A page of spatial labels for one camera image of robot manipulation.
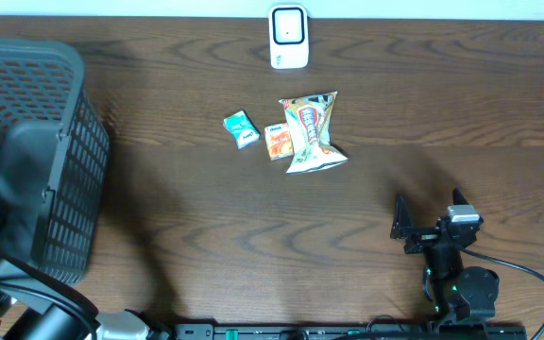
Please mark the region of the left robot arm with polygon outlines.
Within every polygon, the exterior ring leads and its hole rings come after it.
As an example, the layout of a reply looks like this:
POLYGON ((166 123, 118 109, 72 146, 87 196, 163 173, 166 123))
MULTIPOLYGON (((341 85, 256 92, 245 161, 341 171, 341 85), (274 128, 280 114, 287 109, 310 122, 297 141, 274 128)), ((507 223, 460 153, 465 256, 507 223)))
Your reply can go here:
POLYGON ((0 323, 15 302, 26 306, 6 339, 172 339, 143 313, 101 313, 74 288, 0 251, 0 323))

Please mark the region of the orange snack packet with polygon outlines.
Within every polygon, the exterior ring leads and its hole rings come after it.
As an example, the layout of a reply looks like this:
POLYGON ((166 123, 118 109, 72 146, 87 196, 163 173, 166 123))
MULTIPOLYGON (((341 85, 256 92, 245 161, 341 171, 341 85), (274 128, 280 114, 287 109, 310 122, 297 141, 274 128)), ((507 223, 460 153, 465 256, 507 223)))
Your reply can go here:
POLYGON ((294 155, 292 139, 286 123, 266 127, 264 137, 271 161, 294 155))

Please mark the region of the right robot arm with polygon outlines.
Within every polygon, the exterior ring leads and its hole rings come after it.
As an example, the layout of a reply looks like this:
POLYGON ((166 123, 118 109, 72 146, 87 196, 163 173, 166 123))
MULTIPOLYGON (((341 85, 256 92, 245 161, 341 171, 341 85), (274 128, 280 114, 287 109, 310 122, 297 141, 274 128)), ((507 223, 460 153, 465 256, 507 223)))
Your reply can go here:
POLYGON ((461 255, 476 242, 483 218, 459 190, 452 204, 432 227, 417 227, 403 196, 397 195, 390 237, 404 242, 406 254, 422 254, 423 291, 436 307, 434 330, 456 325, 482 324, 495 315, 499 277, 480 266, 465 267, 461 255))

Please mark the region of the yellow snack chip bag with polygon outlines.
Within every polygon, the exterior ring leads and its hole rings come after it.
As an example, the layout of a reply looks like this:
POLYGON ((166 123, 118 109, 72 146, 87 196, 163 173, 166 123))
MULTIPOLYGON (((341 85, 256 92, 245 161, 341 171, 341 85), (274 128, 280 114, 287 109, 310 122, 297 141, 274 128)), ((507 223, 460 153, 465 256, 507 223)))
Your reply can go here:
POLYGON ((316 172, 349 159, 331 143, 329 127, 338 92, 280 99, 294 150, 287 175, 316 172))

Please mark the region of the green tissue pack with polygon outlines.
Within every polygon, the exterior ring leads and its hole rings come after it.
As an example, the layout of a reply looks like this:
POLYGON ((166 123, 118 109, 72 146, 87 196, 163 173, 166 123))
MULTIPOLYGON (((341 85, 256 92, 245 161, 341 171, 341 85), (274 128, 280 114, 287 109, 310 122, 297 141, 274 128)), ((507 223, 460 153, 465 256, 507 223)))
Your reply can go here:
POLYGON ((259 131, 243 110, 226 117, 223 126, 234 137, 238 149, 252 145, 260 139, 259 131))

